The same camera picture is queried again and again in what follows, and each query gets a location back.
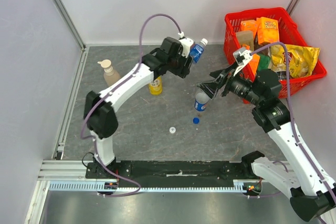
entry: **orange snack box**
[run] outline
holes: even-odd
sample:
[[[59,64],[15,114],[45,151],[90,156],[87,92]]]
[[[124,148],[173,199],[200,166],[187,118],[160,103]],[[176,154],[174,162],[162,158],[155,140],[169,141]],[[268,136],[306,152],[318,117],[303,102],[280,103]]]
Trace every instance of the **orange snack box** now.
[[[276,19],[261,17],[257,18],[258,43],[266,45],[279,41],[279,25]]]
[[[249,45],[242,44],[242,46],[245,47],[247,50],[250,50],[250,46]],[[254,75],[256,75],[256,73],[257,73],[259,61],[260,61],[260,56],[257,55],[257,54],[254,54],[252,60],[248,63],[249,66],[251,67],[252,73]]]
[[[256,37],[258,23],[255,20],[245,20],[240,22],[240,31],[250,30],[253,32],[253,39]]]

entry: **label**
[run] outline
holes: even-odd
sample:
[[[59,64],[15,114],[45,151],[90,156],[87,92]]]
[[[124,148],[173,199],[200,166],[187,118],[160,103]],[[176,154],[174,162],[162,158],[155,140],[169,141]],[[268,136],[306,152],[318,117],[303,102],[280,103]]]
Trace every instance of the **label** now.
[[[204,111],[205,109],[206,109],[206,106],[207,106],[207,104],[208,103],[199,103],[199,102],[197,102],[196,101],[196,99],[195,99],[195,109],[197,110],[197,111]]]
[[[196,44],[194,48],[191,49],[190,56],[193,57],[195,63],[199,61],[203,51],[204,49],[199,44]]]
[[[282,56],[283,56],[283,64],[286,64],[286,54],[285,54],[285,52],[283,52],[282,53]],[[288,52],[288,59],[289,59],[289,62],[291,62],[291,60],[292,60],[292,58],[293,58],[293,54],[291,53],[291,52]]]
[[[154,91],[159,91],[160,90],[160,80],[157,78],[156,80],[152,81],[151,86]]]
[[[287,79],[286,71],[277,71],[279,81],[284,81]]]
[[[277,23],[275,21],[265,21],[264,24],[266,29],[277,29]]]

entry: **red plastic basket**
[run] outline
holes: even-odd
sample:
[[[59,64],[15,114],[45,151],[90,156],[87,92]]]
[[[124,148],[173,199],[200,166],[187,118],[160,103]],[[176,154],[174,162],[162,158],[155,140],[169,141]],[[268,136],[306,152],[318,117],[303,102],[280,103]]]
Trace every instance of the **red plastic basket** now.
[[[293,22],[285,9],[281,7],[270,8],[270,9],[253,9],[245,10],[240,13],[229,13],[225,16],[226,32],[224,40],[224,54],[229,62],[232,64],[235,62],[233,57],[233,52],[240,48],[238,40],[236,38],[236,32],[239,31],[240,22],[243,20],[256,19],[260,17],[268,17],[276,19],[279,23],[279,35],[280,41],[285,44],[298,45],[298,46],[308,46],[302,36],[299,34],[297,24]],[[245,78],[254,81],[254,74],[249,65],[243,69]],[[318,60],[315,69],[311,76],[290,79],[290,94],[295,94],[308,83],[313,80],[321,79],[326,76],[327,71]],[[280,81],[282,89],[280,91],[280,98],[287,97],[287,85],[286,81]]]

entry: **bottle cap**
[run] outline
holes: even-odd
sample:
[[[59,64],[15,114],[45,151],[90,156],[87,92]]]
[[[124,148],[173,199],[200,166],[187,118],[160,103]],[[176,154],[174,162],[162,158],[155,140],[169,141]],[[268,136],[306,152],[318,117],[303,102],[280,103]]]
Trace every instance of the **bottle cap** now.
[[[170,128],[169,128],[169,132],[170,132],[171,134],[174,134],[174,133],[176,132],[176,128],[175,128],[175,127],[170,127]]]
[[[98,64],[100,64],[106,73],[109,73],[113,70],[112,62],[110,60],[98,61]]]
[[[202,39],[201,42],[202,42],[204,45],[208,45],[208,40],[207,40],[207,39]]]
[[[193,119],[193,123],[194,123],[194,124],[198,124],[198,123],[200,122],[199,120],[200,120],[199,118],[194,118],[194,119]]]

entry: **water bottle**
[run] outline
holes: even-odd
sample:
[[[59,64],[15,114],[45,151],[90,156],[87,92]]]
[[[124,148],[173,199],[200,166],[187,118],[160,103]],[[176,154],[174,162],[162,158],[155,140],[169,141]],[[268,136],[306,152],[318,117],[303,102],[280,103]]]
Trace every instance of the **water bottle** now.
[[[210,97],[207,96],[201,89],[198,89],[195,96],[195,109],[197,111],[204,111]]]
[[[193,57],[194,62],[197,63],[204,51],[205,46],[208,44],[206,39],[202,39],[199,44],[196,44],[190,51],[190,56]]]

